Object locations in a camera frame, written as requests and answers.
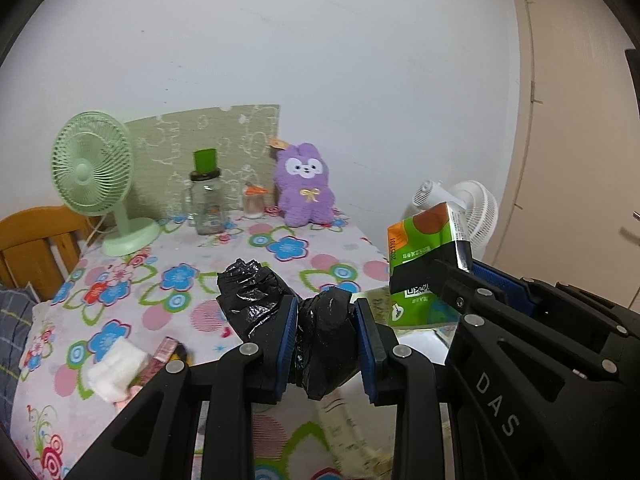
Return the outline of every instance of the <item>white tissue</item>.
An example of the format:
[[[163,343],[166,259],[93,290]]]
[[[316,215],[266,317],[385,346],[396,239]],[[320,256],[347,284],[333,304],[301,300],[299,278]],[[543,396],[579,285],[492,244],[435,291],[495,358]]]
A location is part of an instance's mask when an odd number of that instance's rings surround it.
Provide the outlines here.
[[[121,337],[114,341],[102,360],[87,373],[91,389],[107,402],[120,402],[129,396],[129,385],[148,364],[149,356]]]

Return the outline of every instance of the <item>table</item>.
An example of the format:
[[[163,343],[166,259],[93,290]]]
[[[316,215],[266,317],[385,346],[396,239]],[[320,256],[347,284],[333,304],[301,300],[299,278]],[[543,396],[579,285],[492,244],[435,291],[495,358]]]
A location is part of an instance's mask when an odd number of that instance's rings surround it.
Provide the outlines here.
[[[217,274],[236,258],[270,266],[303,298],[328,286],[360,292],[388,282],[382,253],[347,216],[334,213],[331,225],[292,229],[280,216],[249,220],[231,212],[226,232],[209,237],[184,218],[164,219],[158,240],[132,256],[109,258],[92,247],[32,328],[18,382],[11,436],[36,474],[64,478],[116,415],[91,391],[86,373],[117,338],[152,354],[170,336],[186,345],[195,364],[241,342],[215,300]],[[366,404],[364,393],[357,396]],[[274,408],[256,407],[254,443],[260,478],[341,478],[317,405],[299,388],[289,386]]]

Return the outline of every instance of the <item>chair backrest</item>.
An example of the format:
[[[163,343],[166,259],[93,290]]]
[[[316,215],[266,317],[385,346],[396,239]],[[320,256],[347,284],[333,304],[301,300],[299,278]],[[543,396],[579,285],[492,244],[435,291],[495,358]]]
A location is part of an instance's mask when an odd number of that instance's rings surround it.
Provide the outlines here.
[[[66,206],[35,207],[0,221],[0,281],[9,288],[35,288],[50,300],[64,283],[51,252],[53,243],[68,272],[78,264],[80,251],[74,233],[86,240],[92,228],[87,219]]]

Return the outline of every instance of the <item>door frame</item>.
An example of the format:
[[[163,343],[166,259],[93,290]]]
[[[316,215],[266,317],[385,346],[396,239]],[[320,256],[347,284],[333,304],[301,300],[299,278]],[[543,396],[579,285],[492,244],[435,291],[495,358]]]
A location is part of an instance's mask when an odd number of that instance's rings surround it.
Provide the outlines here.
[[[482,258],[482,260],[489,265],[495,264],[511,221],[513,209],[516,207],[516,197],[520,190],[524,163],[527,158],[527,150],[529,149],[529,135],[533,110],[534,61],[529,3],[527,0],[513,0],[513,2],[516,8],[518,41],[520,43],[520,97],[518,100],[518,118],[516,120],[516,132],[513,139],[511,163],[507,174],[507,183],[504,187],[504,194],[502,195],[500,207],[498,208],[498,223]]]

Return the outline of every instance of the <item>door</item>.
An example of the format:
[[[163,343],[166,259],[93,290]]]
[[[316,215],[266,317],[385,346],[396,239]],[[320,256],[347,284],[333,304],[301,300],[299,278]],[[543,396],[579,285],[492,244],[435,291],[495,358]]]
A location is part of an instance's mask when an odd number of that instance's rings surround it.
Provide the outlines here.
[[[632,217],[640,207],[640,120],[625,58],[632,43],[602,0],[524,2],[528,23],[518,26],[530,31],[530,126],[494,265],[629,306],[640,286],[640,224]]]

